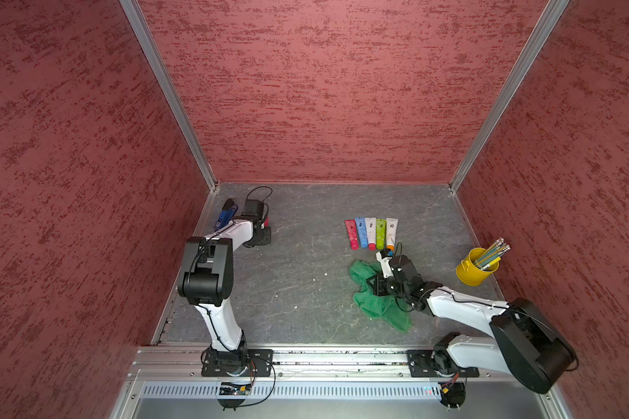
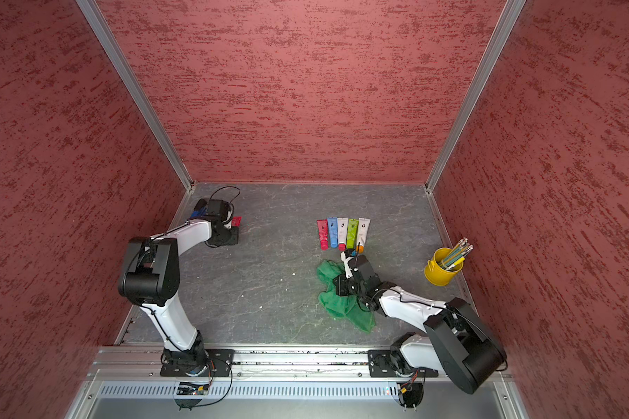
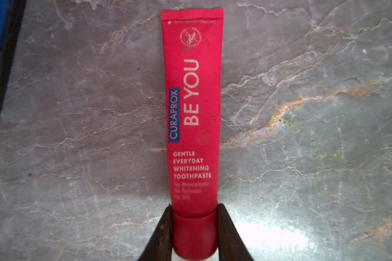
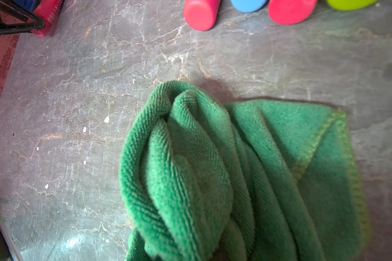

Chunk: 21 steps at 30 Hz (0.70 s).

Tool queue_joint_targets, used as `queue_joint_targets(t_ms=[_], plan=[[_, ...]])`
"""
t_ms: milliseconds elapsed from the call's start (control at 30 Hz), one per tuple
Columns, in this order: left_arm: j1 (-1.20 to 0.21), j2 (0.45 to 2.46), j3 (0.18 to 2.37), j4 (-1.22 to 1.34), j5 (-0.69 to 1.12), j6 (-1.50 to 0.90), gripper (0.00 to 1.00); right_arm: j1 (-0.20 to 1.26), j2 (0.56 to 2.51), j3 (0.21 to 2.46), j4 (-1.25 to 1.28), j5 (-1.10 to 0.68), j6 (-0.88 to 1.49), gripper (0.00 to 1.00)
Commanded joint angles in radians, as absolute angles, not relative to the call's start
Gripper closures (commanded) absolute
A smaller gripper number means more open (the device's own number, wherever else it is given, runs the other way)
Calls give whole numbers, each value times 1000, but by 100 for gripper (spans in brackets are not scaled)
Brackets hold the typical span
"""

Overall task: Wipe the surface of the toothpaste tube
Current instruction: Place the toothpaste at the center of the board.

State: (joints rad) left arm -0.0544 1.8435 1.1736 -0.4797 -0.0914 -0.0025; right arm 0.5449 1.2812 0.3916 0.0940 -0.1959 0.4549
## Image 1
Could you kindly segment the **green microfiber cloth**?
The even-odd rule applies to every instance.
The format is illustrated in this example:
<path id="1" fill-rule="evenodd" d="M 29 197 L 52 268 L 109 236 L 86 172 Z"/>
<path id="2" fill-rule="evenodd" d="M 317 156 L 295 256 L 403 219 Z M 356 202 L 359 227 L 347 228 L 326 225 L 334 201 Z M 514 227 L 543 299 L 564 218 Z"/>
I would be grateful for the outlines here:
<path id="1" fill-rule="evenodd" d="M 412 320 L 405 303 L 398 303 L 391 295 L 375 295 L 368 281 L 373 281 L 382 270 L 378 262 L 369 263 L 356 260 L 349 268 L 350 278 L 360 286 L 352 299 L 359 309 L 370 319 L 382 319 L 392 328 L 407 333 L 412 327 Z"/>

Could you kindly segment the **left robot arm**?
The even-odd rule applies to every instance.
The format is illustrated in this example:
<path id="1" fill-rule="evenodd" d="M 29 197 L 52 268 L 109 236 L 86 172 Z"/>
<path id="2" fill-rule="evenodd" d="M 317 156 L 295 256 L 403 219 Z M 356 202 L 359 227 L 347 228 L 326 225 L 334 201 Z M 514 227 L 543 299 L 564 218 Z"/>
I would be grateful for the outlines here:
<path id="1" fill-rule="evenodd" d="M 185 243 L 176 282 L 178 295 L 203 317 L 211 335 L 204 358 L 205 367 L 230 376 L 241 376 L 249 368 L 246 338 L 232 310 L 233 255 L 239 247 L 253 248 L 271 243 L 272 228 L 265 221 L 234 219 L 204 237 Z"/>

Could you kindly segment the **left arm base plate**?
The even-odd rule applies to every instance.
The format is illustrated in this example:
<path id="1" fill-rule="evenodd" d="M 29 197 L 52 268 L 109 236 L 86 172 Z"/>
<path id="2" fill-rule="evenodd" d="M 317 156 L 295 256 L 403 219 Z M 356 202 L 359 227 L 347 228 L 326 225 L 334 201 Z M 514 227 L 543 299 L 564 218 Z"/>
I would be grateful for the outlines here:
<path id="1" fill-rule="evenodd" d="M 272 374 L 274 351 L 248 349 L 225 352 L 208 348 L 201 355 L 202 377 L 269 377 Z"/>

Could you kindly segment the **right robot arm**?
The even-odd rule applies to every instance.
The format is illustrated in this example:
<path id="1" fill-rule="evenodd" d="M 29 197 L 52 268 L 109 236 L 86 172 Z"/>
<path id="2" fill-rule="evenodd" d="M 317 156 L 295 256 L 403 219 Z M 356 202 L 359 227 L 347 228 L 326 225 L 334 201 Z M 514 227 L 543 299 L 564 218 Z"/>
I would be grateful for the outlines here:
<path id="1" fill-rule="evenodd" d="M 578 368 L 575 349 L 531 301 L 459 293 L 422 279 L 407 256 L 379 251 L 376 258 L 381 271 L 367 281 L 372 293 L 393 298 L 401 309 L 482 332 L 480 337 L 449 333 L 431 350 L 410 352 L 412 375 L 454 382 L 482 368 L 511 375 L 536 394 L 546 394 L 564 373 Z"/>

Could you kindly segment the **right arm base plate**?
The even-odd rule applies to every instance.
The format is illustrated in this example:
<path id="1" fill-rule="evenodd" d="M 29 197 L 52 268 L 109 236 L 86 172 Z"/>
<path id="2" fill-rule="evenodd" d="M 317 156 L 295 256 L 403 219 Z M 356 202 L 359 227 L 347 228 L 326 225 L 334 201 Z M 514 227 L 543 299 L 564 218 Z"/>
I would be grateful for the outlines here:
<path id="1" fill-rule="evenodd" d="M 478 378 L 478 368 L 458 366 L 445 350 L 408 350 L 407 365 L 412 378 Z"/>

